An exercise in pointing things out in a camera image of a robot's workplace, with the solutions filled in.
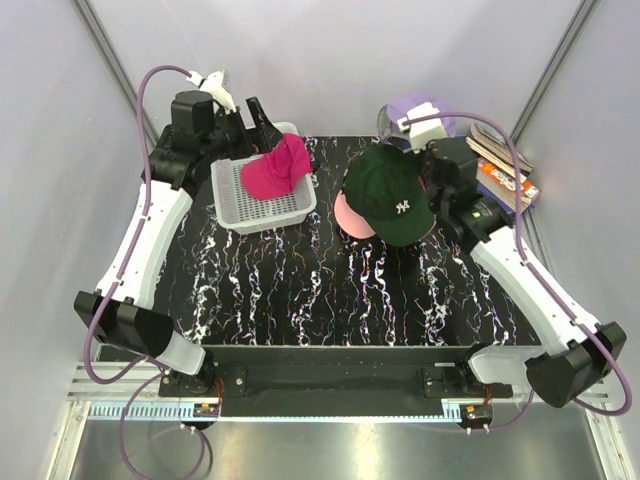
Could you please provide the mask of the dark green cap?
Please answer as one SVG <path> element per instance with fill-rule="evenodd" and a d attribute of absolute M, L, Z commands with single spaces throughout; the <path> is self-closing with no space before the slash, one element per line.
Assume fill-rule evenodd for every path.
<path fill-rule="evenodd" d="M 418 171 L 404 153 L 389 144 L 369 146 L 349 162 L 342 191 L 385 243 L 405 247 L 422 239 L 432 212 Z"/>

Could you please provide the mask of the lavender baseball cap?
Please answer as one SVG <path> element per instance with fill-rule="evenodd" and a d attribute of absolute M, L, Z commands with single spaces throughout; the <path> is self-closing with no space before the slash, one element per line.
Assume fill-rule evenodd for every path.
<path fill-rule="evenodd" d="M 377 116 L 377 133 L 383 143 L 391 144 L 403 151 L 410 148 L 408 137 L 401 133 L 397 122 L 407 113 L 423 103 L 430 103 L 434 109 L 445 111 L 445 104 L 426 93 L 408 94 L 398 100 L 383 105 Z"/>

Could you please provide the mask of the light pink baseball cap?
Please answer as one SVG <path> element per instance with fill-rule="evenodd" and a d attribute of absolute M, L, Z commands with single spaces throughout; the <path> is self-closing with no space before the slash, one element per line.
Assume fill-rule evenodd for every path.
<path fill-rule="evenodd" d="M 351 237 L 362 240 L 375 235 L 368 222 L 348 205 L 342 190 L 334 202 L 334 215 L 338 226 Z"/>

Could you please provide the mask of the beige baseball cap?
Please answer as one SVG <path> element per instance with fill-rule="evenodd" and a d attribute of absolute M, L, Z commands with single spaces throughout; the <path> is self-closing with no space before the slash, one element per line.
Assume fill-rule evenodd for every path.
<path fill-rule="evenodd" d="M 426 219 L 421 237 L 424 238 L 425 236 L 429 235 L 436 228 L 436 226 L 437 216 L 433 212 L 431 212 Z"/>

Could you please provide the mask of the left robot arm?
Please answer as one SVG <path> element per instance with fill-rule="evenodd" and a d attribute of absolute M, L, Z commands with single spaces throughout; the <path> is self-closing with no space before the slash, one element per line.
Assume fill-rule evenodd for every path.
<path fill-rule="evenodd" d="M 102 344 L 136 354 L 181 373 L 196 396 L 215 386 L 204 349 L 175 329 L 172 318 L 154 311 L 156 284 L 174 234 L 219 160 L 242 160 L 274 150 L 283 135 L 256 97 L 246 101 L 253 126 L 239 110 L 226 111 L 204 91 L 178 93 L 171 121 L 146 157 L 134 214 L 111 266 L 91 292 L 80 291 L 74 310 L 88 328 L 83 360 Z"/>

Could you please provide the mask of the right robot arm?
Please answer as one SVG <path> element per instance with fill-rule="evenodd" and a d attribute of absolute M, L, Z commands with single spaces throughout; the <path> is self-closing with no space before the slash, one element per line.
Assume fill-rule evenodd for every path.
<path fill-rule="evenodd" d="M 470 397 L 489 384 L 529 387 L 555 408 L 577 400 L 612 371 L 626 333 L 582 308 L 516 238 L 514 220 L 477 191 L 478 158 L 463 138 L 431 140 L 417 157 L 445 237 L 498 282 L 539 339 L 533 347 L 470 348 L 455 387 Z"/>

